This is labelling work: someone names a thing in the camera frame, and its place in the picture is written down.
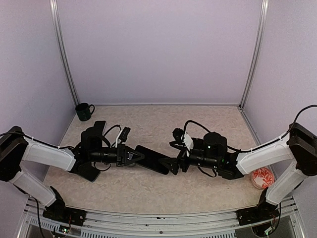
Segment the black smartphone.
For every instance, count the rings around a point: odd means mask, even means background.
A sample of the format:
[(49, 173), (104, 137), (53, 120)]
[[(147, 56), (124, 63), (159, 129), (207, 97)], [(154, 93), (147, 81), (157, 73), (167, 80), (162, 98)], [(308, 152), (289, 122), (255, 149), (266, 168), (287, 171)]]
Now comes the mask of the black smartphone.
[(90, 182), (94, 182), (100, 173), (100, 170), (96, 169), (91, 164), (82, 164), (78, 167), (77, 174)]
[(144, 155), (144, 159), (136, 162), (137, 165), (163, 175), (169, 174), (168, 168), (159, 161), (160, 159), (168, 158), (167, 155), (156, 152), (142, 145), (137, 145), (135, 150)]

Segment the lavender phone case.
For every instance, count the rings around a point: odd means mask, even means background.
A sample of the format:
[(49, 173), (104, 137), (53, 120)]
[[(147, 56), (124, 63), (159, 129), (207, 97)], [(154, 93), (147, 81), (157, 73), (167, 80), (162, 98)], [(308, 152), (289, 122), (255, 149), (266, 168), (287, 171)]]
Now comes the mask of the lavender phone case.
[(94, 123), (94, 129), (98, 135), (103, 135), (106, 124), (106, 120), (99, 120)]

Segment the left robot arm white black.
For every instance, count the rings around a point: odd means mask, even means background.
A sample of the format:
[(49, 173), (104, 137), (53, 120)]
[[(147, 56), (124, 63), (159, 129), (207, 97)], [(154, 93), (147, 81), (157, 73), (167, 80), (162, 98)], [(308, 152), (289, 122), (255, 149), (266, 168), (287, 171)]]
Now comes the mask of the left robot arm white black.
[(22, 167), (21, 162), (35, 162), (60, 168), (94, 182), (100, 171), (93, 163), (116, 164), (118, 167), (144, 159), (144, 154), (117, 144), (111, 147), (103, 136), (104, 122), (99, 121), (81, 133), (76, 147), (59, 147), (40, 142), (14, 126), (0, 138), (0, 179), (35, 198), (58, 220), (69, 216), (69, 209), (59, 193), (45, 186), (36, 176)]

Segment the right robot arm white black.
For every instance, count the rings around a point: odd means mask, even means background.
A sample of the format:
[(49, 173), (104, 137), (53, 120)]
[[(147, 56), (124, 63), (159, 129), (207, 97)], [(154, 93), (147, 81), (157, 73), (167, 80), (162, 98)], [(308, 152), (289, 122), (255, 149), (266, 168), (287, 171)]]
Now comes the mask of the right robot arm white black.
[(279, 137), (246, 151), (230, 148), (226, 137), (208, 131), (202, 139), (190, 137), (185, 129), (173, 131), (170, 146), (180, 152), (176, 158), (159, 160), (173, 174), (190, 165), (212, 169), (227, 180), (242, 178), (256, 169), (291, 160), (289, 167), (261, 195), (260, 204), (253, 209), (258, 220), (264, 220), (281, 200), (306, 178), (317, 174), (317, 137), (299, 123), (292, 123)]

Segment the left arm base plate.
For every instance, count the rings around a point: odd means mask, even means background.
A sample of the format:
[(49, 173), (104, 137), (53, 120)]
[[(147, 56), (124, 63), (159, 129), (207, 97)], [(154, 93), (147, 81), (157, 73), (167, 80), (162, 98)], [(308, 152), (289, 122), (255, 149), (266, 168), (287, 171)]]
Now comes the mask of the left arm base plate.
[(45, 207), (43, 217), (69, 225), (83, 226), (87, 212), (81, 209), (66, 207), (63, 202), (55, 201)]

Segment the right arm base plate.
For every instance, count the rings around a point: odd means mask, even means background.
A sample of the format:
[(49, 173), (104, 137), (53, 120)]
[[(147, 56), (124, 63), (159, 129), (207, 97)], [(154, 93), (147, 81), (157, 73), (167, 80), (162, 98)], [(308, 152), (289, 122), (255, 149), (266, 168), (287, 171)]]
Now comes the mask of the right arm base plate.
[(264, 202), (254, 207), (239, 209), (236, 211), (239, 225), (249, 225), (278, 217), (280, 212), (277, 207), (277, 205)]

